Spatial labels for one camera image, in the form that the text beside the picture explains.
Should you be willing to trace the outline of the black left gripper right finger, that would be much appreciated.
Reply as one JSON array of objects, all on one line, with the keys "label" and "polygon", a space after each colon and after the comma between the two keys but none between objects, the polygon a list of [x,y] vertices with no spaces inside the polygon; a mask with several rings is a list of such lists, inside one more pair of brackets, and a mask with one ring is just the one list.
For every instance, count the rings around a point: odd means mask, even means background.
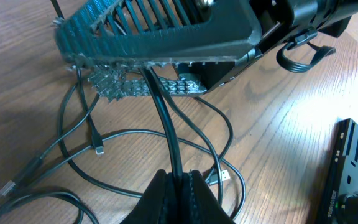
[{"label": "black left gripper right finger", "polygon": [[180,198],[180,220],[185,224],[233,224],[197,170],[185,173]]}]

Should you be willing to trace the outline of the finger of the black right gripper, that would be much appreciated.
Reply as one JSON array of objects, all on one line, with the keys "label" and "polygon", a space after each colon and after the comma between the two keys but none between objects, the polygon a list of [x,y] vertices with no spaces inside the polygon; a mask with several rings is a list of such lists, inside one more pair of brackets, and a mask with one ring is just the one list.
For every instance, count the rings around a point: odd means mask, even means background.
[{"label": "finger of the black right gripper", "polygon": [[251,19],[243,1],[215,1],[204,10],[193,1],[149,3],[155,21],[142,1],[136,2],[139,13],[131,1],[87,1],[55,30],[63,59],[86,68],[234,62],[252,45],[250,28],[210,36],[226,30],[213,18],[225,9],[235,7],[236,16]]},{"label": "finger of the black right gripper", "polygon": [[[87,79],[95,87],[97,93],[109,101],[118,101],[130,96],[150,96],[146,80],[143,77],[127,79],[128,73],[141,75],[140,72],[127,70],[95,68]],[[207,92],[207,88],[192,74],[176,80],[160,76],[158,78],[171,96],[198,96]]]}]

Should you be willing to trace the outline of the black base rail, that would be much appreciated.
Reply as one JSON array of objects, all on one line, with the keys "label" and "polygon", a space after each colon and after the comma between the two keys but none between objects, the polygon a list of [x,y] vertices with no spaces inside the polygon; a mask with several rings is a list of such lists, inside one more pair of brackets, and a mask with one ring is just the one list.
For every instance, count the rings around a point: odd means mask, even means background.
[{"label": "black base rail", "polygon": [[316,223],[358,223],[358,124],[338,122]]}]

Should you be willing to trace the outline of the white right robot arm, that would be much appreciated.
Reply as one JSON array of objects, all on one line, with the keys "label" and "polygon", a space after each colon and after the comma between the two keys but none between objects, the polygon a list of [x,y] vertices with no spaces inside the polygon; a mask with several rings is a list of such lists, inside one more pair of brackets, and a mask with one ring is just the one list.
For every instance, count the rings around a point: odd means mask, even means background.
[{"label": "white right robot arm", "polygon": [[171,66],[173,96],[198,96],[235,79],[276,46],[292,50],[319,33],[339,37],[358,1],[92,0],[59,16],[55,41],[67,63],[90,70],[110,100],[147,96],[128,73]]}]

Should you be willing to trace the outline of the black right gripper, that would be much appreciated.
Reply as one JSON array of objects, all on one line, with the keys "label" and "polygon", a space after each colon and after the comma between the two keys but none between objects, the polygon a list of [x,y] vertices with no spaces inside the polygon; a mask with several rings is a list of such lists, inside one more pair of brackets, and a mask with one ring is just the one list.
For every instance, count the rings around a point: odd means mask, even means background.
[{"label": "black right gripper", "polygon": [[236,31],[252,29],[251,46],[234,62],[184,63],[175,71],[181,78],[196,77],[208,91],[236,78],[264,54],[304,31],[312,29],[316,16],[315,1],[243,1],[243,14],[251,19],[241,19],[234,14],[235,7],[223,10],[222,16],[213,16],[222,22],[225,31],[210,33],[211,37],[227,36]]}]

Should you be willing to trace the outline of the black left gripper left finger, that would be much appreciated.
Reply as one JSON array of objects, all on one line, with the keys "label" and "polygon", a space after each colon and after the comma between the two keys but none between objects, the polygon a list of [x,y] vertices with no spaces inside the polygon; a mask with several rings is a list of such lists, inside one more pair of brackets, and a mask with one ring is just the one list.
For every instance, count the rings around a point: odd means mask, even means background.
[{"label": "black left gripper left finger", "polygon": [[178,201],[172,174],[158,170],[133,210],[121,224],[178,223]]}]

